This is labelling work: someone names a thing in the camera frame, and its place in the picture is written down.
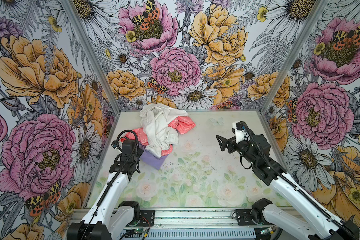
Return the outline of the white cloth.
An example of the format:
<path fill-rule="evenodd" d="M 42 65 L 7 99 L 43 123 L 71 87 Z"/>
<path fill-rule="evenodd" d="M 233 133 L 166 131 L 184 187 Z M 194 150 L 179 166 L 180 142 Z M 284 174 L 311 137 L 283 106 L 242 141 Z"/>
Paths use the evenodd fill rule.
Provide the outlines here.
<path fill-rule="evenodd" d="M 148 138 L 148 152 L 156 158 L 160 158 L 162 151 L 168 150 L 171 145 L 177 145 L 179 143 L 179 134 L 169 124 L 177 117 L 187 116 L 186 111 L 163 104 L 144 106 L 140 111 L 140 124 Z"/>

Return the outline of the purple cloth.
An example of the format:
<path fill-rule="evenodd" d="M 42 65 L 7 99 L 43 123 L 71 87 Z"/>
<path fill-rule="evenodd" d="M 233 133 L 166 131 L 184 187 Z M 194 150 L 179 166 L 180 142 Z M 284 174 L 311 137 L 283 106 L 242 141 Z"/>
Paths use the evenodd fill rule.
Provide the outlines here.
<path fill-rule="evenodd" d="M 145 146 L 139 144 L 139 147 L 143 150 L 143 153 L 140 156 L 140 160 L 143 161 L 145 164 L 155 168 L 156 170 L 159 170 L 161 168 L 161 166 L 164 164 L 165 159 L 168 157 L 168 155 L 165 155 L 160 158 L 156 158 L 150 152 L 145 150 Z"/>

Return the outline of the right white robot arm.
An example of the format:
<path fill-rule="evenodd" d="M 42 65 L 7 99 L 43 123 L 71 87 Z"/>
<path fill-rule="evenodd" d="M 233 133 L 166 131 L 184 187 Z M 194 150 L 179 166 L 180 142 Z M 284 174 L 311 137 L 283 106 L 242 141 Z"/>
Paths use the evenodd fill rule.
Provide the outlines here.
<path fill-rule="evenodd" d="M 251 220 L 256 225 L 276 225 L 299 240 L 357 240 L 359 228 L 353 218 L 347 221 L 322 207 L 300 187 L 269 154 L 270 144 L 263 135 L 237 132 L 230 139 L 216 136 L 221 151 L 239 153 L 251 164 L 255 176 L 286 199 L 303 217 L 300 220 L 262 198 L 252 205 Z"/>

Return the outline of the pink patterned cloth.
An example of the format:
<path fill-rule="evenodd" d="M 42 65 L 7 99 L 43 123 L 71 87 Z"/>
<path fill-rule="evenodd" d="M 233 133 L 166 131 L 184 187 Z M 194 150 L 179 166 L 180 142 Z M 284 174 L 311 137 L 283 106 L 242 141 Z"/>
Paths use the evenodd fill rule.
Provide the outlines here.
<path fill-rule="evenodd" d="M 192 130 L 196 124 L 192 121 L 190 117 L 177 117 L 168 124 L 170 130 L 165 130 L 165 135 L 163 137 L 164 147 L 149 147 L 149 139 L 144 128 L 134 129 L 138 137 L 138 142 L 145 147 L 145 150 L 148 151 L 155 158 L 161 158 L 173 151 L 173 145 L 179 144 L 179 135 L 186 134 Z"/>

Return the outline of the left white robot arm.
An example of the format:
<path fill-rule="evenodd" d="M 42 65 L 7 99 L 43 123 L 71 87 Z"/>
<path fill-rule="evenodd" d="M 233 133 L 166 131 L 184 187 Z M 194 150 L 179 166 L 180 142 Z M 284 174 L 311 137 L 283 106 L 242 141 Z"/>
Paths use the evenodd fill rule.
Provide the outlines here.
<path fill-rule="evenodd" d="M 79 223 L 72 223 L 67 240 L 121 240 L 140 235 L 145 239 L 154 224 L 155 211 L 141 213 L 138 202 L 118 200 L 132 175 L 139 172 L 143 150 L 137 140 L 124 140 L 121 152 L 110 167 L 106 185 L 94 206 Z"/>

